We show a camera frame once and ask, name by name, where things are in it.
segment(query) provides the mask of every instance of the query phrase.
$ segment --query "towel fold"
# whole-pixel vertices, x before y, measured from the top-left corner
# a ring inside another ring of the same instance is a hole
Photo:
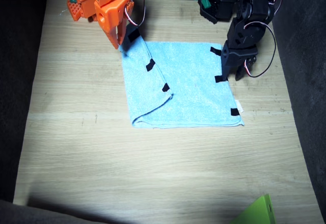
[[[219,82],[220,44],[145,42],[128,25],[119,49],[134,127],[243,125],[228,81]]]

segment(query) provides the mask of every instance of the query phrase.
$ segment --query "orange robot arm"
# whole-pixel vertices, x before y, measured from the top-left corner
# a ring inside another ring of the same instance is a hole
[[[100,27],[114,48],[118,49],[126,34],[127,18],[124,14],[124,8],[126,7],[130,15],[134,2],[132,0],[95,0],[94,5]]]
[[[134,2],[132,0],[68,0],[67,6],[72,18],[80,17],[97,20],[115,49],[122,44],[126,34],[127,17],[124,9],[131,15]]]

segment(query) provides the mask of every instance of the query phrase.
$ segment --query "white label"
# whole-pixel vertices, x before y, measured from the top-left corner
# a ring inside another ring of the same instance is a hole
[[[242,108],[242,106],[241,106],[240,101],[239,101],[239,100],[236,100],[235,103],[236,103],[236,107],[238,108],[238,111],[239,111],[240,113],[242,113],[242,112],[243,112],[243,108]]]

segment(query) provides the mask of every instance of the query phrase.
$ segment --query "wooden table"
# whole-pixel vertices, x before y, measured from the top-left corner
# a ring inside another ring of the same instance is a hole
[[[127,223],[227,223],[271,195],[278,223],[322,223],[278,53],[261,78],[229,77],[233,128],[135,129],[121,56],[97,23],[48,0],[14,203],[32,198]],[[147,1],[148,41],[224,43],[196,1]],[[271,35],[256,71],[270,61]]]

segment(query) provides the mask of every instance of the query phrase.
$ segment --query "green paper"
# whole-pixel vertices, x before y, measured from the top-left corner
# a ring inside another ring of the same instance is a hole
[[[269,194],[257,199],[231,224],[276,224]]]

